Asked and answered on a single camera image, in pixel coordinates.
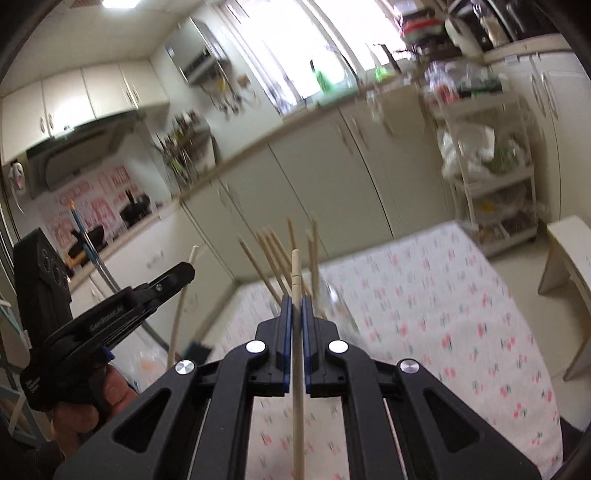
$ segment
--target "silver screw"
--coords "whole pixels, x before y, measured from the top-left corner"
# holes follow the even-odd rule
[[[402,360],[400,362],[400,370],[406,374],[415,374],[418,372],[420,365],[415,360]]]
[[[345,353],[349,349],[349,344],[342,340],[333,340],[329,343],[329,350],[333,353]]]
[[[265,342],[261,340],[253,340],[246,344],[246,350],[250,353],[261,353],[265,348],[267,348],[267,346],[265,345]]]
[[[195,370],[195,364],[191,360],[181,360],[174,369],[179,375],[187,375]]]

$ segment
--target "ceiling light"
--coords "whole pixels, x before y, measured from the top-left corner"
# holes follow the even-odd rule
[[[105,8],[135,8],[140,0],[103,0]]]

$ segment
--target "white floor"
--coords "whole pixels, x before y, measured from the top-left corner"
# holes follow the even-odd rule
[[[560,415],[584,430],[591,421],[591,369],[564,382],[562,376],[584,338],[591,332],[591,317],[574,283],[537,294],[544,270],[548,240],[538,238],[491,259],[527,320],[552,376]]]

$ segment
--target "kitchen counter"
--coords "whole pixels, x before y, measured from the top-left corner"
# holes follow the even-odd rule
[[[402,86],[402,78],[401,77],[392,77],[383,82],[377,83],[370,83],[367,85],[362,85],[359,91],[353,95],[344,96],[343,98],[336,100],[328,105],[316,105],[313,109],[300,109],[291,113],[284,117],[284,122],[281,126],[277,127],[274,130],[271,130],[269,133],[266,133],[262,137],[259,137],[253,143],[245,147],[244,149],[240,150],[237,154],[222,160],[215,168],[208,171],[203,178],[197,182],[192,189],[184,192],[181,195],[181,200],[186,200],[196,192],[204,188],[209,184],[211,180],[213,180],[218,175],[234,168],[238,165],[242,160],[248,158],[250,155],[256,153],[262,147],[267,145],[268,143],[275,141],[294,130],[297,130],[304,125],[313,122],[316,119],[319,119],[328,113],[335,111],[336,109],[343,107],[345,105],[359,102],[360,100],[365,101],[365,96],[368,92],[375,90],[379,87],[383,87],[386,85],[392,86],[398,82],[400,86]]]
[[[519,42],[509,43],[484,54],[485,63],[493,63],[506,57],[549,53],[554,51],[570,51],[570,45],[559,33],[541,35]]]
[[[138,236],[141,232],[149,228],[150,226],[158,223],[160,220],[166,218],[170,213],[174,210],[180,208],[178,201],[173,200],[168,205],[160,208],[156,212],[150,213],[147,217],[141,219],[138,223],[136,223],[133,227],[128,229],[126,232],[119,235],[115,240],[113,240],[109,245],[107,245],[101,252],[100,257],[103,261],[107,260],[111,255],[113,255],[117,250],[122,248],[124,245],[132,241],[136,236]],[[73,293],[76,291],[78,286],[82,285],[84,281],[90,277],[90,274],[95,271],[95,266],[88,262],[81,270],[76,271],[76,275],[70,281],[70,292]]]

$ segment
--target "shelf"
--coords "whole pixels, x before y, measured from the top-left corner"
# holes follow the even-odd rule
[[[454,185],[459,192],[465,192],[466,195],[470,195],[473,199],[476,199],[489,193],[506,189],[515,183],[530,179],[533,176],[534,166],[530,165],[526,168],[517,168],[506,175],[494,177],[490,180],[464,184],[462,179],[453,179],[451,180],[451,184]]]
[[[533,238],[538,233],[538,227],[533,226],[530,228],[526,228],[521,232],[517,232],[511,235],[509,238],[502,238],[499,240],[495,240],[493,242],[485,243],[480,246],[480,250],[486,257],[492,257],[497,255],[505,250],[509,250],[520,243]]]
[[[518,101],[519,97],[515,92],[490,93],[474,98],[457,100],[441,107],[434,105],[430,107],[430,111],[433,117],[439,120],[445,118],[457,119]]]

